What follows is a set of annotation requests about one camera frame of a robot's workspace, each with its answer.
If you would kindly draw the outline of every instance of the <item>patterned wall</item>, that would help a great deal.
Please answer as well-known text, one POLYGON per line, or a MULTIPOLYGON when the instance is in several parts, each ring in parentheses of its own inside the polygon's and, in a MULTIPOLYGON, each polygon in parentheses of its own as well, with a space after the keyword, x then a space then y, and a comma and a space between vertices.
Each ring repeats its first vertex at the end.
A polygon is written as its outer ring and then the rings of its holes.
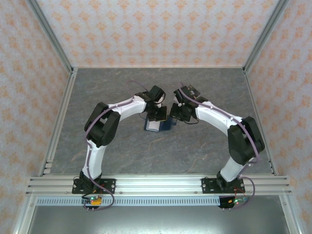
POLYGON ((290 0, 248 74, 278 172, 291 176, 308 230, 312 230, 311 15, 311 0, 290 0))
POLYGON ((73 66, 242 67, 278 0, 39 0, 73 66))
POLYGON ((25 0, 0 2, 0 233, 37 176, 68 74, 25 0))

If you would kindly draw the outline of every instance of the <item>gray marble floor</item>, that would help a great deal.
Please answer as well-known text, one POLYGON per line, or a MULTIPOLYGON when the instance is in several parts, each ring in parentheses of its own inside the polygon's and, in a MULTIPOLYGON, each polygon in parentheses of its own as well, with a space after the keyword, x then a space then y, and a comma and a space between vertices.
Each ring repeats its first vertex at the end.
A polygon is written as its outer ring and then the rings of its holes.
MULTIPOLYGON (((241 69, 227 68, 106 68, 78 69, 64 124, 51 168, 53 174, 78 174, 87 145, 83 127, 98 102, 106 104, 126 100, 128 80, 137 80, 147 88, 154 84, 167 94, 168 112, 178 82, 191 84, 214 105, 241 116, 255 117, 247 84, 241 69)), ((143 91, 130 84, 131 94, 143 91)), ((104 174, 182 174, 217 173, 229 158, 227 137, 206 122, 187 125, 178 122, 170 131, 147 132, 138 115, 120 122, 116 137, 107 147, 104 174)), ((270 173, 266 152, 248 173, 270 173)))

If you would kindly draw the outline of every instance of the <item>purple cable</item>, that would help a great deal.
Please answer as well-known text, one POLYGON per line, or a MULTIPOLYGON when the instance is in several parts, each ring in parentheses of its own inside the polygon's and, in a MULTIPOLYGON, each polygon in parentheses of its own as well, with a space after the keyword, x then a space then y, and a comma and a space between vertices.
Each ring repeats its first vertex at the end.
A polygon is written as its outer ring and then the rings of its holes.
MULTIPOLYGON (((182 91, 181 85, 182 85, 182 87, 183 87, 183 83, 182 83, 182 82, 180 82, 180 83, 178 84, 179 91, 182 93, 182 95, 183 95, 186 99, 188 99, 188 100, 190 100, 190 101, 196 103, 197 105, 201 105, 201 106, 210 108, 211 110, 214 109, 215 111, 221 113, 221 114, 224 115, 225 117, 227 117, 227 118, 233 120, 235 123, 237 123, 237 124, 240 126, 240 128, 244 131, 244 133, 246 134, 248 140, 250 141, 250 143, 251 143, 251 145, 252 145, 252 147, 253 147, 253 151, 254 151, 254 153, 255 153, 256 159, 257 159, 256 161, 251 161, 251 162, 249 162, 249 163, 256 163, 256 162, 258 162, 258 160, 259 160, 259 153, 258 153, 258 150, 257 150, 257 148, 256 148, 256 146, 255 146, 255 144, 254 144, 254 141, 253 141, 252 137, 250 136, 250 134, 248 133, 248 131, 247 131, 247 129, 244 127, 244 125, 242 125, 238 120, 236 120, 235 118, 232 118, 229 114, 227 114, 226 112, 224 112, 223 110, 221 110, 221 109, 219 109, 219 108, 217 108, 217 107, 209 106, 209 105, 200 103, 200 102, 198 102, 198 101, 196 101, 196 100, 194 100, 194 99, 191 99, 190 97, 188 97, 188 96, 182 91)), ((247 204, 250 202, 250 200, 253 199, 254 194, 255 194, 255 185, 254 185, 254 182, 253 182, 249 177, 246 177, 246 176, 240 177, 240 176, 241 176, 241 173, 246 169, 246 165, 245 165, 245 166, 242 168, 242 170, 240 171, 239 179, 248 179, 248 180, 250 180, 250 182, 251 182, 252 185, 253 185, 253 194, 252 194, 251 198, 250 198, 248 201, 246 201, 243 205, 238 206, 238 207, 234 207, 234 208, 232 208, 232 210, 237 210, 237 209, 240 209, 240 208, 244 207, 245 205, 247 205, 247 204)))
MULTIPOLYGON (((140 83, 140 82, 138 82, 138 81, 135 81, 135 80, 130 80, 130 81, 128 81, 128 82, 126 83, 126 85, 129 84, 130 82, 137 83, 137 84, 139 84, 141 87, 143 87, 146 91, 148 91, 148 90, 144 87, 144 85, 143 85, 142 83, 140 83)), ((119 105, 115 105, 115 106, 111 106, 111 107, 109 107, 108 109, 106 109, 105 111, 103 111, 103 112, 102 112, 101 114, 99 114, 98 117, 96 117, 96 119, 90 124, 90 126, 88 127, 88 129, 87 129, 87 131, 86 131, 85 137, 87 138, 87 136, 88 136, 90 130, 93 128, 93 126, 96 124, 96 122, 98 122, 99 119, 100 119, 103 115, 105 115, 107 112, 109 112, 110 110, 112 110, 112 109, 114 109, 114 108, 122 107, 122 106, 128 105, 128 104, 132 103, 133 101, 134 101, 134 96, 132 96, 132 99, 131 99, 130 101, 128 101, 128 102, 125 102, 125 103, 122 103, 122 104, 119 104, 119 105)), ((107 192, 110 196, 112 196, 112 199, 113 199, 112 203, 109 204, 108 206, 104 206, 104 207, 97 208, 97 209, 92 209, 93 211, 100 211, 100 210, 104 210, 104 209, 107 209, 107 208, 111 207, 111 206, 114 204, 114 202, 115 202, 115 197, 114 197, 114 195, 111 193, 111 191, 109 191, 109 190, 105 189, 104 187, 100 186, 98 183, 96 183, 96 182, 92 179, 91 174, 90 174, 90 170, 89 170, 89 163, 90 163, 92 145, 91 145, 88 141, 87 141, 87 144, 88 144, 89 147, 90 147, 90 151, 89 151, 89 154, 88 154, 88 157, 87 157, 87 173, 88 173, 89 179, 90 179, 91 182, 92 182, 93 184, 95 184, 97 187, 99 187, 100 189, 102 189, 102 190, 104 190, 105 192, 107 192)), ((83 207, 84 207, 84 209, 86 209, 87 211, 89 210, 89 208, 86 206, 86 201, 84 202, 83 207)))
POLYGON ((255 156, 256 156, 257 161, 259 160, 259 153, 258 153, 258 150, 257 150, 257 148, 256 148, 256 146, 255 146, 255 144, 254 144, 254 141, 253 141, 252 137, 250 136, 250 134, 248 133, 248 131, 247 131, 247 129, 244 127, 244 125, 242 125, 242 124, 241 124, 238 120, 236 120, 235 118, 232 118, 232 117, 231 117, 228 113, 226 113, 225 111, 223 111, 223 110, 221 110, 221 109, 219 109, 219 108, 217 108, 217 107, 215 107, 215 106, 209 106, 209 105, 200 103, 200 102, 198 102, 198 101, 196 101, 196 100, 194 100, 194 99, 191 99, 189 96, 187 96, 187 95, 182 91, 182 89, 181 89, 180 86, 179 86, 179 91, 182 93, 182 95, 183 95, 185 98, 187 98, 188 100, 190 100, 190 101, 196 103, 197 105, 207 107, 207 108, 209 108, 209 109, 211 109, 211 110, 214 109, 215 111, 221 113, 221 114, 224 115, 225 117, 227 117, 227 118, 233 120, 235 123, 237 123, 237 124, 240 126, 240 128, 244 131, 244 133, 246 134, 248 140, 250 141, 250 143, 251 143, 251 145, 252 145, 252 147, 253 147, 253 151, 254 151, 254 153, 255 153, 255 156))

